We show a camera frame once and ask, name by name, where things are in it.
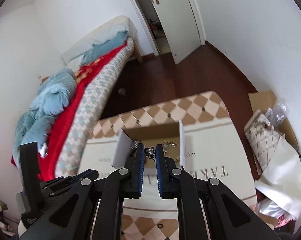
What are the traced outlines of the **red blanket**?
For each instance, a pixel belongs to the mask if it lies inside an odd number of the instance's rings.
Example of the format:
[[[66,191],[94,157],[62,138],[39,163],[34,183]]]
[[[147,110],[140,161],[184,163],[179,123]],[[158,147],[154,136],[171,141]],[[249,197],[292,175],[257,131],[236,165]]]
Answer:
[[[39,179],[77,173],[90,129],[99,120],[108,97],[133,53],[132,38],[103,44],[95,59],[78,60],[49,76],[39,86],[28,111],[16,124],[11,163],[20,167],[19,148],[36,142]]]

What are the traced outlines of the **white paper card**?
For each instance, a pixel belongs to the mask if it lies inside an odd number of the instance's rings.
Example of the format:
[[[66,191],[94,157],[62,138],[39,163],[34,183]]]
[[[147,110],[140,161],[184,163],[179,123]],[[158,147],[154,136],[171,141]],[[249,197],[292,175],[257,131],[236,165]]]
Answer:
[[[48,149],[47,144],[44,142],[42,147],[39,150],[39,154],[42,159],[45,159],[46,156],[48,155],[47,149]]]

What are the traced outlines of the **white cardboard box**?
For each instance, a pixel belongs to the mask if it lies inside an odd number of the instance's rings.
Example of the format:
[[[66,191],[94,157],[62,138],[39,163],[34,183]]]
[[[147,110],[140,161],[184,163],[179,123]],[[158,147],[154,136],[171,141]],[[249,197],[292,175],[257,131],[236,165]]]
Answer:
[[[181,121],[121,130],[112,166],[123,167],[133,150],[132,146],[139,143],[146,148],[155,148],[156,145],[161,144],[165,156],[172,158],[178,168],[186,167],[185,133]]]

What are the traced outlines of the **white fabric sheet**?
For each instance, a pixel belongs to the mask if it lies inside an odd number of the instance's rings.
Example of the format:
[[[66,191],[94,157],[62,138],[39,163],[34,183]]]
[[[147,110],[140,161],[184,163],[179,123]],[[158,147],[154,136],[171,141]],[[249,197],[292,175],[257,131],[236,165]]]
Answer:
[[[301,214],[301,161],[296,150],[280,139],[274,155],[255,188],[266,198],[259,202],[259,212],[266,216],[297,220]]]

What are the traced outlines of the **checkered beige tablecloth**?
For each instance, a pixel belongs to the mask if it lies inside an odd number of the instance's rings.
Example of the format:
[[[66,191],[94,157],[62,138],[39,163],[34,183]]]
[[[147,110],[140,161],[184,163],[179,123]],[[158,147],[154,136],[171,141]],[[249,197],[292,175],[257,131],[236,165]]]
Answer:
[[[99,120],[86,143],[79,172],[97,170],[101,178],[113,172],[112,159],[121,130],[179,121],[185,132],[186,171],[198,179],[220,179],[255,210],[256,191],[244,147],[224,102],[212,91]],[[176,201],[162,200],[156,174],[145,174],[141,198],[124,201],[122,238],[178,237]]]

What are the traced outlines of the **light blue duvet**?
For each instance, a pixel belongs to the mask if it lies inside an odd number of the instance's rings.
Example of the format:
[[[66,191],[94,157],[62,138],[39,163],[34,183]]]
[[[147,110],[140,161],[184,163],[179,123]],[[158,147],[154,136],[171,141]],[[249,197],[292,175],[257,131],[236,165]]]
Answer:
[[[19,166],[19,147],[36,142],[38,151],[47,139],[59,114],[73,99],[77,82],[73,70],[64,68],[51,75],[38,88],[28,111],[20,116],[13,141],[13,160]]]

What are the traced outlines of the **floral patterned cushion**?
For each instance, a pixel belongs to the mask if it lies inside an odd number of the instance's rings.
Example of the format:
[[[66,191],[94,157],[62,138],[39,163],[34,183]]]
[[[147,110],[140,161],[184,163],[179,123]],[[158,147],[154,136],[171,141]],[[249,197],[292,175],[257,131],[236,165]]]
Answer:
[[[244,127],[259,169],[264,171],[274,156],[284,134],[275,130],[268,118],[258,109]]]

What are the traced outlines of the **crumpled clear plastic wrap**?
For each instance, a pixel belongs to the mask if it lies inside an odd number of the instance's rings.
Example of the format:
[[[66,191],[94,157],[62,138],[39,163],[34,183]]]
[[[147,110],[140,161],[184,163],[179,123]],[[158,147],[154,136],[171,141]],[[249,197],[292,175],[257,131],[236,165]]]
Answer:
[[[290,110],[288,106],[282,101],[277,100],[272,108],[268,108],[265,116],[272,126],[278,128],[286,119],[289,113]]]

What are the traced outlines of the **flat brown cardboard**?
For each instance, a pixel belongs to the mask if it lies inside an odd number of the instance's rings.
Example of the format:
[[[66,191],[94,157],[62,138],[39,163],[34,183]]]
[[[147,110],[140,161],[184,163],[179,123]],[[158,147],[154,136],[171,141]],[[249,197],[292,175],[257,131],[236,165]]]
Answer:
[[[270,119],[272,126],[279,132],[284,133],[286,141],[298,151],[299,145],[297,137],[287,119],[289,108],[283,100],[277,99],[274,92],[271,90],[249,93],[249,100],[253,113],[260,110]]]

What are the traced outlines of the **blue-grey blanket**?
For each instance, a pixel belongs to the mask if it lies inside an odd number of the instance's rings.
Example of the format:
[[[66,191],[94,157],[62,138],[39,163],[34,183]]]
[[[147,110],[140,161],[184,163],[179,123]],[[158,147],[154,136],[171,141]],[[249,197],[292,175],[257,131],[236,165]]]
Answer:
[[[90,64],[96,59],[98,59],[99,57],[125,44],[127,38],[128,38],[127,30],[119,31],[112,39],[106,40],[102,44],[92,44],[92,47],[89,50],[70,59],[69,63],[81,57],[82,59],[80,62],[80,66]]]

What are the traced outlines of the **bed with checkered mattress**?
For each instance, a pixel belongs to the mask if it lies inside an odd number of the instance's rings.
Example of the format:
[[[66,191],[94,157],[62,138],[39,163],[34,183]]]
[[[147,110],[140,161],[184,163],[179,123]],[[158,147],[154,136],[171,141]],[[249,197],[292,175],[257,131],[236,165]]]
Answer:
[[[125,30],[128,38],[122,46],[84,66],[80,66],[81,57],[69,63],[70,59],[89,50],[92,44],[102,44]],[[136,28],[131,20],[120,15],[88,33],[62,54],[66,68],[75,73],[77,90],[52,127],[47,157],[39,160],[43,180],[77,174],[86,141],[135,49],[135,36]]]

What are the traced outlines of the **white door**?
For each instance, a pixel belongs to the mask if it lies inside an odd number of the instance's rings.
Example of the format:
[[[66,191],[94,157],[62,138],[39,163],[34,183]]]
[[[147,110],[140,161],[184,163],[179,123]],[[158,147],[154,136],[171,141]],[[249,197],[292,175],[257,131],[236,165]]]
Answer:
[[[152,0],[165,32],[175,64],[201,46],[189,0]]]

